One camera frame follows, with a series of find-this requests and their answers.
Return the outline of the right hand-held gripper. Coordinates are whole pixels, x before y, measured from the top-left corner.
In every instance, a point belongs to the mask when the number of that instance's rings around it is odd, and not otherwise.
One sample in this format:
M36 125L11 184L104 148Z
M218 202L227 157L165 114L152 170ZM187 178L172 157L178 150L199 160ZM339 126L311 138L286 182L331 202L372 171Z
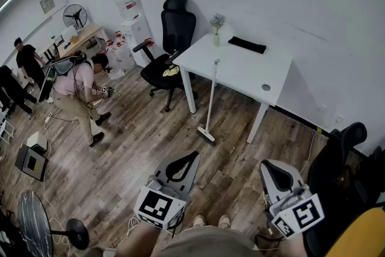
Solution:
M308 185L303 185L296 168L282 161L265 159L260 164L260 173L263 190L272 204L269 209L273 215L271 223L284 238L293 238L324 219L319 196L311 193ZM285 190L294 188L297 189L282 199Z

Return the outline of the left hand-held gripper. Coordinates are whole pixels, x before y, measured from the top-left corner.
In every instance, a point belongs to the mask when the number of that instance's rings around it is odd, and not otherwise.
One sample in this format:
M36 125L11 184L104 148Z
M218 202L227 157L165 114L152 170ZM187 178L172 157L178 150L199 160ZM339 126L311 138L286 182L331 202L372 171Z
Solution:
M167 157L142 186L134 207L137 218L158 229L177 229L182 223L200 162L198 151Z

